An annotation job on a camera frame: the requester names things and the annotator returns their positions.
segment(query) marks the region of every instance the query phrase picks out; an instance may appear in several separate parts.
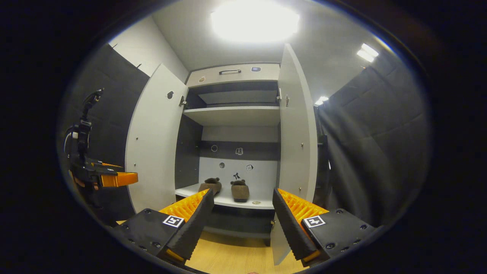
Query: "drawer handle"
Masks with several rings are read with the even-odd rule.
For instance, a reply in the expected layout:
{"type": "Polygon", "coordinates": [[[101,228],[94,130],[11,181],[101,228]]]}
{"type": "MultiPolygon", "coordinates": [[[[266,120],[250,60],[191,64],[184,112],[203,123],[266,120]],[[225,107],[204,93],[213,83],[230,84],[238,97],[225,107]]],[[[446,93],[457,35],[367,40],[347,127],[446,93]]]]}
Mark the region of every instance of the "drawer handle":
{"type": "Polygon", "coordinates": [[[223,75],[223,72],[229,72],[229,71],[236,71],[237,73],[242,72],[242,71],[241,71],[241,70],[239,70],[239,69],[227,69],[227,70],[222,70],[222,71],[220,71],[218,74],[219,74],[219,75],[223,75]]]}

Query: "open cabinet door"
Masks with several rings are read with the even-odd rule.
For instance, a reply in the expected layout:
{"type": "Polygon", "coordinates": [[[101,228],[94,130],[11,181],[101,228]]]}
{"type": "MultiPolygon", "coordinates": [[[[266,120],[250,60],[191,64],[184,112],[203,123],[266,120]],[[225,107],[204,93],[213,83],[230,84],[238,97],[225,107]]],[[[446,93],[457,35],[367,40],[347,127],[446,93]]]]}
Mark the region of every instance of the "open cabinet door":
{"type": "MultiPolygon", "coordinates": [[[[281,171],[279,188],[313,201],[315,194],[318,141],[313,102],[301,65],[289,44],[284,46],[278,85],[281,109],[281,171]]],[[[275,216],[271,232],[274,264],[284,260],[289,245],[275,216]]]]}
{"type": "Polygon", "coordinates": [[[176,201],[174,164],[179,122],[187,87],[164,65],[147,82],[130,122],[125,149],[127,172],[139,181],[129,185],[136,213],[145,208],[160,210],[176,201]]]}

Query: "ceiling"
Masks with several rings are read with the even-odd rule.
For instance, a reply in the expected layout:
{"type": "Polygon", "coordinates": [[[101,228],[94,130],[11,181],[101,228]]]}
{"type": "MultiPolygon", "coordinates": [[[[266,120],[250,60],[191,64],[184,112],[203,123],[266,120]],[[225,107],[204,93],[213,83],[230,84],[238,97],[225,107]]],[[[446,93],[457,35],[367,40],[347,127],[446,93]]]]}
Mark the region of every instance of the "ceiling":
{"type": "Polygon", "coordinates": [[[280,62],[284,43],[294,49],[313,102],[331,96],[369,63],[356,55],[362,43],[379,51],[374,35],[342,13],[308,0],[279,3],[300,15],[299,30],[273,43],[237,43],[213,30],[210,13],[225,0],[181,0],[153,14],[154,21],[188,70],[241,62],[280,62]]]}

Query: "cabinet shelf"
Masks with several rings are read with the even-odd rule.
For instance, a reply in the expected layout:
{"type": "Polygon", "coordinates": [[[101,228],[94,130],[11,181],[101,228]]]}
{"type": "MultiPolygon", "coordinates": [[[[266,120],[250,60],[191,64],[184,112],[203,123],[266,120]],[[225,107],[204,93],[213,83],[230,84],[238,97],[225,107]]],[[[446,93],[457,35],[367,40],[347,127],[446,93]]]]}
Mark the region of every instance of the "cabinet shelf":
{"type": "Polygon", "coordinates": [[[183,114],[202,126],[277,126],[279,107],[213,107],[184,110],[183,114]]]}
{"type": "MultiPolygon", "coordinates": [[[[176,195],[179,196],[188,197],[197,193],[199,188],[200,188],[200,184],[194,184],[180,189],[176,189],[175,193],[176,195]]],[[[268,195],[263,194],[262,196],[256,196],[256,197],[251,195],[247,200],[247,202],[240,203],[240,202],[235,202],[233,200],[233,196],[231,192],[229,193],[229,192],[220,191],[218,194],[216,194],[214,201],[216,205],[223,205],[223,206],[230,206],[230,207],[249,208],[249,209],[274,209],[274,206],[272,205],[272,192],[268,193],[268,195]],[[254,201],[259,201],[261,203],[256,205],[252,203],[254,201]]]]}

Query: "cabinet handle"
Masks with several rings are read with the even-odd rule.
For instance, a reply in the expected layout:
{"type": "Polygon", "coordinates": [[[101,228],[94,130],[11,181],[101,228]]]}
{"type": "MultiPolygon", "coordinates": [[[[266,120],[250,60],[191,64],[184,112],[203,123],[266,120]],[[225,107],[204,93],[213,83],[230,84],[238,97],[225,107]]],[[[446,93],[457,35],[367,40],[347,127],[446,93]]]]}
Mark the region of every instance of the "cabinet handle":
{"type": "Polygon", "coordinates": [[[278,95],[277,95],[276,100],[277,100],[277,101],[281,101],[281,98],[282,98],[282,95],[281,95],[281,88],[278,88],[277,90],[278,90],[278,95]]]}
{"type": "Polygon", "coordinates": [[[223,72],[229,72],[229,71],[236,71],[237,73],[242,72],[242,71],[241,71],[241,70],[239,70],[239,69],[227,69],[227,70],[222,70],[222,71],[220,71],[218,74],[219,74],[219,75],[222,75],[222,74],[223,74],[223,72]]]}

